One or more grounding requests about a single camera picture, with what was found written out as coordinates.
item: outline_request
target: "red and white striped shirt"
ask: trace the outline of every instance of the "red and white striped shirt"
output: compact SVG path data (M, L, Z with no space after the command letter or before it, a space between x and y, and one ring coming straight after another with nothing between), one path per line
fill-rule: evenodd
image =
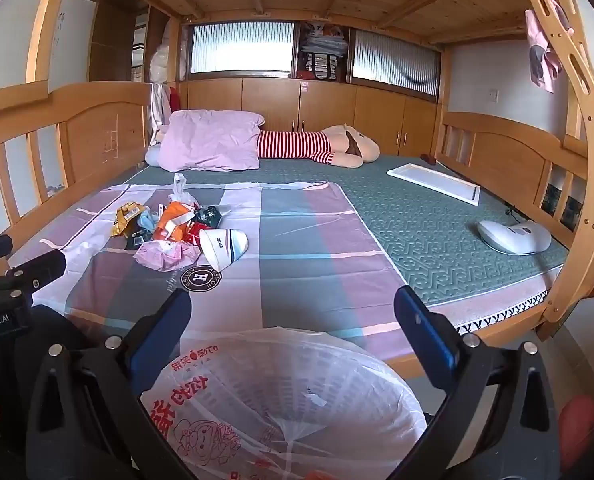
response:
M267 132L262 130L257 138L260 158L310 158L315 162L330 164L333 152L323 132Z

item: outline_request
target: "screw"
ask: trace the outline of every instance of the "screw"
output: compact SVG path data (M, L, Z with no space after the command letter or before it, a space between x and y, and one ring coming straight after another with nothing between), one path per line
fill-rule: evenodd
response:
M115 350L122 344L122 338L119 335L112 335L104 342L104 346L109 350Z
M535 345L535 343L533 343L532 341L526 341L523 344L523 349L530 355L535 355L539 351L537 345Z
M481 343L481 339L479 339L476 335L471 333L467 333L463 337L463 341L466 344L466 346L469 346L470 348L477 348L479 346L479 343Z
M60 353L62 353L62 345L60 345L59 343L55 343L54 345L51 345L51 347L48 349L48 355L50 355L51 357L57 357Z

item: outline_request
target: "blue gripper pad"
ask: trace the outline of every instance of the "blue gripper pad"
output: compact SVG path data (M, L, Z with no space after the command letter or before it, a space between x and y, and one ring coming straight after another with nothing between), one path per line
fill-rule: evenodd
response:
M157 313L142 317L126 335L127 368L133 395L138 397L152 388L184 333L191 311L190 296L178 288Z
M395 318L431 384L446 394L456 384L461 338L442 314L430 312L412 288L395 293Z

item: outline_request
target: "quilted green mat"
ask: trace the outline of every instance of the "quilted green mat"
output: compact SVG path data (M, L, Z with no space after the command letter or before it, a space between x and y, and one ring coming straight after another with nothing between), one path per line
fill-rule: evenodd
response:
M508 256L480 240L479 220L512 225L507 207L482 189L479 205L406 182L386 172L418 158L382 155L371 164L348 170L311 160L263 159L258 170L184 171L189 183L335 182L339 184L368 228L427 305L459 300L495 290L560 266L568 250L553 240L541 254ZM439 165L433 169L446 171ZM147 168L130 184L172 184L173 174Z

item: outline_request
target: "plush toy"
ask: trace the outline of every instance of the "plush toy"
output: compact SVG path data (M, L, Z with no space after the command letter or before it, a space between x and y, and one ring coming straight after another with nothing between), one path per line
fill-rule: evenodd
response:
M321 132L267 132L257 139L260 158L309 158L342 168L359 168L379 156L379 146L345 124Z

